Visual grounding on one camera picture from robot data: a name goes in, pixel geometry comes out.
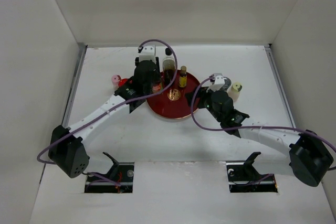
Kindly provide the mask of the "tall dark soy bottle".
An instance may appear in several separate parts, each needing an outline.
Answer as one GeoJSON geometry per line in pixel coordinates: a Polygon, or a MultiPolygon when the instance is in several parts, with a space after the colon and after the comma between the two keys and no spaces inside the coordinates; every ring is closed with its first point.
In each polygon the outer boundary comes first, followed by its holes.
{"type": "Polygon", "coordinates": [[[168,86],[172,81],[175,73],[175,59],[169,48],[165,49],[165,58],[162,62],[163,69],[163,83],[164,86],[168,86]]]}

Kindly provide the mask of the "small yellow label bottle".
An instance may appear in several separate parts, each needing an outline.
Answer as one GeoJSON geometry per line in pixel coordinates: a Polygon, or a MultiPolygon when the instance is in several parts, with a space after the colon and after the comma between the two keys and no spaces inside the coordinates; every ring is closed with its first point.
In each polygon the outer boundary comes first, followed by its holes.
{"type": "Polygon", "coordinates": [[[187,68],[186,66],[181,66],[179,75],[179,87],[185,88],[187,85],[187,68]]]}

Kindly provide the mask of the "yellow cap sauce bottle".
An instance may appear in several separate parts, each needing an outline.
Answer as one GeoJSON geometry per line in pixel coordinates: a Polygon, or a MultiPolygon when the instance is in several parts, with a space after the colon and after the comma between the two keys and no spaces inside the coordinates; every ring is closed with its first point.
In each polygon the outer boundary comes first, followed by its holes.
{"type": "Polygon", "coordinates": [[[162,85],[162,78],[159,77],[157,79],[154,80],[153,85],[152,85],[152,93],[158,93],[163,89],[163,85],[162,85]]]}

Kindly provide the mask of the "red lid sauce jar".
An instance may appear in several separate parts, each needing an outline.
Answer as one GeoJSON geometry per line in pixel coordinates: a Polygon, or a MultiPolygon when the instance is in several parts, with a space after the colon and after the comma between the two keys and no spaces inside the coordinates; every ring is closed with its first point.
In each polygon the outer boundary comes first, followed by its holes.
{"type": "Polygon", "coordinates": [[[125,83],[128,82],[128,80],[129,80],[128,78],[121,79],[118,83],[118,87],[122,87],[125,83]]]}

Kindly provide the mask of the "pink lid spice shaker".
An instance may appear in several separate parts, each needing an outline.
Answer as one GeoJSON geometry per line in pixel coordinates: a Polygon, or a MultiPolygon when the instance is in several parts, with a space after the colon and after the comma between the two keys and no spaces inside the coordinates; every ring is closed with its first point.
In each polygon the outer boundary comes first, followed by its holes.
{"type": "Polygon", "coordinates": [[[119,82],[121,81],[121,77],[119,75],[113,75],[111,81],[114,87],[118,87],[119,82]]]}

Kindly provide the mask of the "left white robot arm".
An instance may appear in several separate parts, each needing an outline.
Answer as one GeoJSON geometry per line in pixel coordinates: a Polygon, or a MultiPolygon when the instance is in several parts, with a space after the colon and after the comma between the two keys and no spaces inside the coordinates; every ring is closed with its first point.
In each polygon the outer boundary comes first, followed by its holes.
{"type": "Polygon", "coordinates": [[[108,153],[104,153],[106,161],[95,160],[86,149],[113,121],[129,115],[151,97],[152,88],[160,80],[159,58],[141,60],[137,57],[133,76],[101,107],[68,128],[59,125],[52,131],[48,157],[70,178],[82,172],[96,172],[106,181],[116,179],[116,160],[108,153]]]}

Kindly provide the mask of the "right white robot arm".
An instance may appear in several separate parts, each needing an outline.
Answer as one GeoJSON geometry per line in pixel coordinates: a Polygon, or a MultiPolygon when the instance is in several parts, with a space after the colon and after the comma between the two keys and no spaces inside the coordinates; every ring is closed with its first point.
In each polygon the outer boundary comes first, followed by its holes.
{"type": "Polygon", "coordinates": [[[260,151],[253,152],[242,164],[229,165],[228,174],[233,180],[259,182],[272,174],[282,174],[316,187],[327,172],[335,170],[334,159],[327,150],[331,144],[313,131],[255,122],[235,109],[233,100],[223,90],[196,88],[186,98],[191,109],[206,109],[214,117],[220,124],[218,131],[255,141],[284,155],[281,161],[271,157],[262,160],[258,159],[260,151]]]}

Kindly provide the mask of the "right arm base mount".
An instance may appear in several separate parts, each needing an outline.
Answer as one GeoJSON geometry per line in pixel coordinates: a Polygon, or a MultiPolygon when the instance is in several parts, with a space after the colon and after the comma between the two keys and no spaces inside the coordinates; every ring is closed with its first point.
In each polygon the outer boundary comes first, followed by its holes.
{"type": "Polygon", "coordinates": [[[229,191],[231,193],[277,193],[274,174],[260,174],[253,167],[261,152],[253,152],[244,161],[226,162],[229,191]]]}

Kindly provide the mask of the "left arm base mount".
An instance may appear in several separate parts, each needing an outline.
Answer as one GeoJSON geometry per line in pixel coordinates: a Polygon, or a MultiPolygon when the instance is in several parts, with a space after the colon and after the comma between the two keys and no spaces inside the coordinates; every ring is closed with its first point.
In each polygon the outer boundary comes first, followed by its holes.
{"type": "Polygon", "coordinates": [[[98,171],[88,171],[86,175],[86,183],[84,193],[86,194],[128,194],[133,193],[134,180],[134,163],[118,162],[107,152],[103,152],[106,156],[103,160],[93,161],[97,165],[104,168],[103,173],[98,171]]]}

